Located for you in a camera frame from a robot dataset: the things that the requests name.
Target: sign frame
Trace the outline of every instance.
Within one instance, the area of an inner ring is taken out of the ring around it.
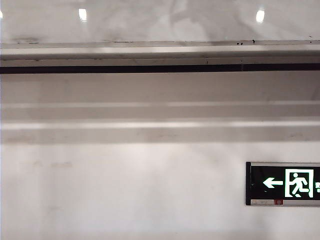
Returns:
[[[294,170],[294,168],[320,168],[320,162],[258,162],[247,161],[246,162],[246,180],[245,180],[245,204],[247,206],[270,206],[270,207],[320,207],[320,200],[314,199],[255,199],[252,197],[252,167],[288,167],[288,170]],[[274,179],[273,177],[267,178],[263,184],[268,188],[277,187],[277,185],[284,185],[284,179]]]

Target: reflective ceiling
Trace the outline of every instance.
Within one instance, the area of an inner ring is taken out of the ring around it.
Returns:
[[[1,0],[1,43],[319,40],[319,0]]]

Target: red indicator light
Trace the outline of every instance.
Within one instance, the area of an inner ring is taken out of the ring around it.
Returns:
[[[284,201],[282,199],[275,199],[274,200],[274,205],[283,205]]]

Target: running figure icon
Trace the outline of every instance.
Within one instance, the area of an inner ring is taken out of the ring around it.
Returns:
[[[286,198],[301,198],[300,193],[308,193],[310,198],[314,197],[314,170],[313,169],[286,169],[284,196]]]
[[[303,185],[308,185],[308,182],[306,180],[306,178],[304,177],[298,177],[298,173],[294,173],[293,174],[294,180],[292,181],[293,185],[296,184],[295,188],[292,191],[292,194],[294,194],[297,198],[301,198],[301,195],[297,193],[297,191],[299,190],[299,192],[301,193],[307,193],[309,192],[309,188],[304,188]]]

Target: white wall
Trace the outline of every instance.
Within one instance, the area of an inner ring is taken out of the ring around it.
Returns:
[[[319,0],[1,0],[1,43],[312,41],[319,8]]]
[[[320,72],[1,76],[3,240],[319,239],[245,162],[320,162]]]

